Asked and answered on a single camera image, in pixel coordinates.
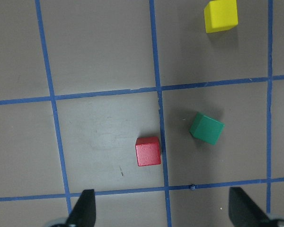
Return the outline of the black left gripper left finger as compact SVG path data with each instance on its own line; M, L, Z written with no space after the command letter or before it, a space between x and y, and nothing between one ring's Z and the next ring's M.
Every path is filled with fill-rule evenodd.
M94 189L84 190L68 216L67 227L94 227L96 222L96 201Z

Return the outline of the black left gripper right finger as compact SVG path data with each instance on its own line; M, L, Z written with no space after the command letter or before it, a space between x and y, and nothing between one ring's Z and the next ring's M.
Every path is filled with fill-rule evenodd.
M228 214L234 227L268 227L269 217L241 187L229 188Z

